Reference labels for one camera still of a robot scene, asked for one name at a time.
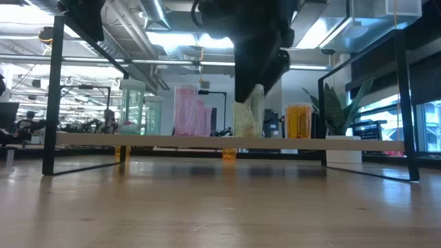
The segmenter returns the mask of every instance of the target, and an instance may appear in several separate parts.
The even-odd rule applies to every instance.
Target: glass jar
[[[205,114],[204,136],[211,136],[212,135],[212,111],[213,111],[212,106],[206,105],[204,107],[204,114]]]
[[[160,96],[146,96],[145,106],[144,135],[161,135],[163,98]]]
[[[202,97],[196,98],[196,130],[195,136],[204,136],[205,134],[205,101]]]
[[[140,134],[143,118],[145,83],[127,79],[121,81],[123,98],[121,106],[121,133]]]

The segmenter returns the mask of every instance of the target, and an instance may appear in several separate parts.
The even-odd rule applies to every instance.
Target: ceiling pipe
[[[106,2],[108,8],[113,11],[113,13],[116,15],[117,19],[119,20],[119,22],[121,22],[121,24],[123,24],[124,29],[129,33],[129,35],[133,38],[133,40],[135,41],[135,43],[139,46],[139,48],[144,52],[144,54],[146,56],[153,56],[152,53],[149,51],[148,47],[142,42],[141,38],[139,38],[135,32],[133,31],[133,29],[131,29],[131,27],[129,27],[129,24],[127,23],[127,21],[123,18],[123,16],[121,15],[121,13],[117,10],[116,6],[110,2],[107,1]]]
[[[44,11],[49,15],[58,15],[61,12],[57,8],[57,3],[59,0],[26,0],[32,5],[38,7],[40,10]],[[102,47],[111,57],[113,58],[129,58],[129,54],[115,41],[112,35],[103,28],[104,31],[104,41],[98,42],[98,45]],[[129,65],[126,70],[129,72],[130,76],[138,79],[140,81],[146,82],[146,87],[148,90],[156,93],[156,82],[142,70],[138,69],[135,65]]]
[[[39,37],[36,34],[10,34],[10,33],[2,33],[0,32],[0,39],[9,39],[9,40],[27,40],[27,39],[38,39]],[[84,42],[81,38],[74,37],[66,37],[64,41],[73,41],[73,42]]]
[[[148,52],[146,54],[147,57],[157,57],[158,55],[156,54],[156,50],[152,45],[152,43],[150,42],[150,40],[148,39],[145,31],[143,31],[139,27],[138,23],[135,21],[135,19],[133,19],[132,15],[129,13],[127,7],[123,3],[121,3],[121,0],[111,0],[111,1],[106,1],[106,3],[109,6],[112,6],[112,10],[114,12],[117,12],[119,16],[121,16],[119,14],[119,11],[121,11],[121,14],[129,21],[130,25],[132,25],[133,30],[138,34],[138,37],[142,40],[145,47],[148,49]]]
[[[49,63],[49,56],[38,55],[16,55],[16,54],[0,54],[0,60],[5,63]],[[82,58],[82,57],[68,57],[64,56],[61,60],[63,63],[100,63],[107,64],[109,61],[104,58]],[[121,65],[140,64],[140,65],[192,65],[192,66],[225,66],[234,67],[234,62],[222,61],[174,61],[166,59],[115,59]],[[291,64],[290,70],[313,70],[313,71],[330,71],[332,66],[329,65],[305,65],[305,64]]]
[[[145,28],[148,28],[152,23],[157,23],[168,30],[171,30],[167,19],[165,18],[165,7],[161,0],[139,0],[141,9],[147,18]]]

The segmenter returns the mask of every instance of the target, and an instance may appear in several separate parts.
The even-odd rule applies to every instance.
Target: window
[[[384,141],[403,140],[401,111],[398,125],[397,120],[397,109],[360,117],[360,121],[387,121],[387,123],[381,125],[381,136]]]
[[[441,152],[441,100],[424,104],[426,151]]]
[[[403,130],[402,130],[402,117],[400,110],[400,122],[397,124],[397,102],[398,95],[393,95],[382,99],[378,102],[366,105],[360,108],[360,112],[366,112],[369,110],[375,110],[381,107],[391,106],[390,109],[385,110],[380,113],[370,114],[360,117],[360,121],[387,121],[387,123],[381,125],[381,135],[384,141],[402,141],[403,140]]]

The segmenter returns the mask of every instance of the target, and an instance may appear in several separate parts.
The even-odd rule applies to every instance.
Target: white pot
[[[329,140],[350,140],[359,141],[359,136],[326,136]],[[362,153],[361,151],[326,151],[327,166],[340,169],[361,170]]]

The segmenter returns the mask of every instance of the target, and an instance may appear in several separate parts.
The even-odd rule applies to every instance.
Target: pink cylinder
[[[204,136],[211,136],[212,134],[212,110],[213,108],[210,106],[204,107],[205,113],[205,133]]]
[[[201,97],[196,98],[196,131],[195,136],[203,136],[205,134],[205,102]]]
[[[174,135],[193,136],[196,131],[195,85],[182,84],[174,88]]]

